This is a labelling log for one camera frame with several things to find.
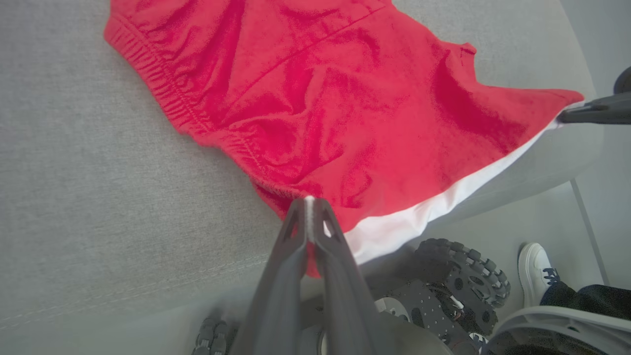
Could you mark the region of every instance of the red fabric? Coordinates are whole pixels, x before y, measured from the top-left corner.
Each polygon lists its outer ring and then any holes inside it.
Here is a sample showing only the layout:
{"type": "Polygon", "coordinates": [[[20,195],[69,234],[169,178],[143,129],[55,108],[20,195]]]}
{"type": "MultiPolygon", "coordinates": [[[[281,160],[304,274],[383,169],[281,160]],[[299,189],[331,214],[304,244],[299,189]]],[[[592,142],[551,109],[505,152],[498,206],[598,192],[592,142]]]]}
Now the red fabric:
{"type": "Polygon", "coordinates": [[[105,38],[281,218],[313,195],[344,231],[445,191],[583,99],[478,83],[473,46],[387,0],[112,0],[105,38]]]}

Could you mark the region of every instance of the gray fabric surface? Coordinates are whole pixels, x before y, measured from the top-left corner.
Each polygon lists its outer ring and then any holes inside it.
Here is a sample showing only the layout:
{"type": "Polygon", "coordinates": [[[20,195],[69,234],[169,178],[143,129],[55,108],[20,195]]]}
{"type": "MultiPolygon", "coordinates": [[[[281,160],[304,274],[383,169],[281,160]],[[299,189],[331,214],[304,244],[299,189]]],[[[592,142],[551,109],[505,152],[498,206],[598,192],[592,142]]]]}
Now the gray fabric surface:
{"type": "MultiPolygon", "coordinates": [[[[594,95],[557,1],[396,4],[442,39],[476,46],[483,83],[594,95]]],[[[175,132],[102,39],[108,13],[106,1],[79,0],[0,12],[3,353],[28,353],[33,334],[64,341],[252,284],[280,226],[229,159],[175,132]]],[[[589,125],[546,134],[457,212],[572,178],[600,139],[589,125]]]]}

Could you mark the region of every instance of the shoelace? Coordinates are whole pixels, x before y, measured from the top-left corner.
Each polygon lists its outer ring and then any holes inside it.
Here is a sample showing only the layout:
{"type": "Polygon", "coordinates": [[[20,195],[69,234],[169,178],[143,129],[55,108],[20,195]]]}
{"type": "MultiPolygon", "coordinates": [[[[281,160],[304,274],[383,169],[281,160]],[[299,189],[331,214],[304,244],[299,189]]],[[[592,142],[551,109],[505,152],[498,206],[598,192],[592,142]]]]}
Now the shoelace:
{"type": "Polygon", "coordinates": [[[561,281],[561,278],[558,276],[557,270],[555,268],[545,268],[543,272],[547,272],[548,276],[544,276],[544,279],[548,279],[548,285],[556,284],[561,281]]]}

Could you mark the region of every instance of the black knobby wheel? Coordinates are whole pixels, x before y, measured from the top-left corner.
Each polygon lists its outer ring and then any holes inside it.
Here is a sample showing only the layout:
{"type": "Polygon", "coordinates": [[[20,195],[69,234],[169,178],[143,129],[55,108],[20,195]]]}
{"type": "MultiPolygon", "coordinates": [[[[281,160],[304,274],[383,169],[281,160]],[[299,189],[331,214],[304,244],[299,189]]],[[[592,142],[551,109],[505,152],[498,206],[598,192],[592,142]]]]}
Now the black knobby wheel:
{"type": "Polygon", "coordinates": [[[430,238],[423,241],[416,254],[436,262],[450,262],[459,270],[459,279],[482,301],[503,307],[510,295],[510,282],[491,259],[482,259],[479,251],[457,242],[430,238]]]}

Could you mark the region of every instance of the person's leg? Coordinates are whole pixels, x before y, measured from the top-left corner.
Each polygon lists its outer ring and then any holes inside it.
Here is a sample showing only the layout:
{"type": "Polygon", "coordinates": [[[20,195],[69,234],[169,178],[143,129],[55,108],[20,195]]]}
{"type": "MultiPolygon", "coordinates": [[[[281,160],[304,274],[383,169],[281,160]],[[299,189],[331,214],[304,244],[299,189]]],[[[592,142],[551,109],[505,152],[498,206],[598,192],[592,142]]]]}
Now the person's leg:
{"type": "Polygon", "coordinates": [[[559,282],[546,291],[541,305],[560,306],[631,320],[631,291],[615,287],[591,285],[574,292],[563,282],[559,282]]]}
{"type": "Polygon", "coordinates": [[[557,306],[631,320],[631,291],[602,285],[574,291],[561,281],[538,243],[527,244],[520,251],[519,279],[524,307],[557,306]]]}

